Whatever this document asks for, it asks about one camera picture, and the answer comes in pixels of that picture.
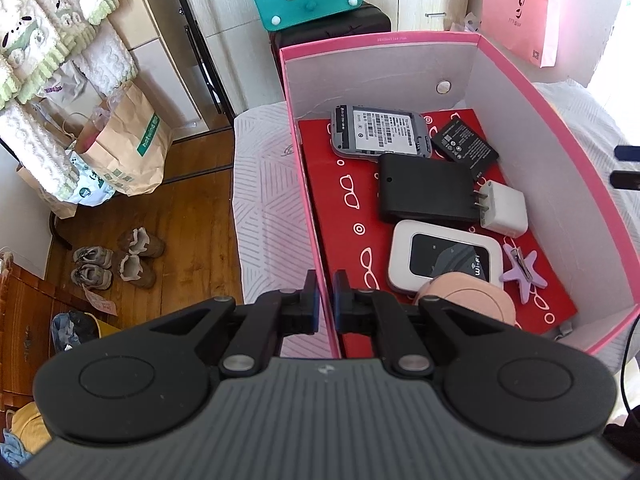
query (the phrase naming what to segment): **purple starfish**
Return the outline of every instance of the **purple starfish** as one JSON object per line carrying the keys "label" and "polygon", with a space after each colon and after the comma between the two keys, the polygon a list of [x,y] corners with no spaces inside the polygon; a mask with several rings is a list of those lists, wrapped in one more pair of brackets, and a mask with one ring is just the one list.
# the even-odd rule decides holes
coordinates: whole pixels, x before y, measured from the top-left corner
{"label": "purple starfish", "polygon": [[538,253],[531,251],[527,257],[524,258],[522,256],[522,250],[519,247],[511,247],[509,244],[504,244],[502,248],[504,252],[507,253],[513,268],[507,270],[507,272],[500,276],[500,281],[503,283],[517,281],[520,285],[520,301],[522,304],[526,304],[531,294],[531,285],[538,286],[539,288],[545,288],[547,286],[546,280],[533,268]]}

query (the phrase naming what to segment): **suitcase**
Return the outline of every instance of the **suitcase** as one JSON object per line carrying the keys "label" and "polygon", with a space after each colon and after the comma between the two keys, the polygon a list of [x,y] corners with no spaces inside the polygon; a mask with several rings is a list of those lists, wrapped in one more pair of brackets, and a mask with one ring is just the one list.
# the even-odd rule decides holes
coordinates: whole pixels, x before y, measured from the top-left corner
{"label": "suitcase", "polygon": [[391,20],[379,8],[367,2],[363,2],[360,7],[348,12],[332,14],[312,22],[300,23],[300,25],[270,32],[271,53],[278,69],[280,84],[283,84],[282,67],[280,66],[281,48],[311,43],[312,41],[376,32],[391,32]]}

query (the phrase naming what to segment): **brown boot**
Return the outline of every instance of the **brown boot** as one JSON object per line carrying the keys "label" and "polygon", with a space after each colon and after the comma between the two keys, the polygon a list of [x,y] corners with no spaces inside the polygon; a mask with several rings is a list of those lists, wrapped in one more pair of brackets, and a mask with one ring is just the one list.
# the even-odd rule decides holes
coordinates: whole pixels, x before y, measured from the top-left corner
{"label": "brown boot", "polygon": [[164,253],[164,242],[146,232],[143,227],[124,232],[118,238],[118,247],[129,254],[145,258],[157,258]]}
{"label": "brown boot", "polygon": [[115,270],[123,282],[130,283],[141,288],[151,288],[156,282],[156,273],[137,254],[128,254],[117,251],[113,255]]}

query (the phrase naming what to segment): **shoe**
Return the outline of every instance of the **shoe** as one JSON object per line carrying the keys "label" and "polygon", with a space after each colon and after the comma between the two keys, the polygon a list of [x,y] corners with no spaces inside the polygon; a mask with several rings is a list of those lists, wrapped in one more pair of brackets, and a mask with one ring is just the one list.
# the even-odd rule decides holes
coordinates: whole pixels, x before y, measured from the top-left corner
{"label": "shoe", "polygon": [[80,247],[74,253],[74,261],[76,264],[93,264],[103,269],[111,267],[111,258],[113,251],[104,247]]}
{"label": "shoe", "polygon": [[156,273],[137,254],[128,254],[118,251],[115,255],[116,272],[123,282],[141,288],[151,288],[156,282]]}
{"label": "shoe", "polygon": [[164,242],[157,236],[147,233],[143,227],[121,234],[118,238],[118,247],[126,253],[145,258],[157,258],[164,253]]}
{"label": "shoe", "polygon": [[77,286],[106,290],[111,286],[113,274],[94,264],[82,264],[71,271],[71,281]]}

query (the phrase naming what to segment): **wooden floor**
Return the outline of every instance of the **wooden floor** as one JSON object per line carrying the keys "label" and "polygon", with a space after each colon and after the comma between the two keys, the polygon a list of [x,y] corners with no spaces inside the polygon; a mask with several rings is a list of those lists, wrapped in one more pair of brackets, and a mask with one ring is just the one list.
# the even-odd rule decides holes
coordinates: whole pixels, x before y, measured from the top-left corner
{"label": "wooden floor", "polygon": [[[224,166],[233,161],[232,130],[174,144],[169,150],[165,178]],[[160,258],[149,260],[157,281],[150,290],[124,283],[100,295],[115,302],[118,317],[104,320],[120,328],[174,312],[212,296],[231,295],[242,301],[238,244],[231,209],[232,170],[159,186],[153,193],[114,198],[97,207],[80,206],[76,216],[58,221],[58,231],[73,245],[117,249],[128,229],[143,226],[166,242]],[[53,243],[46,279],[76,296],[72,252]]]}

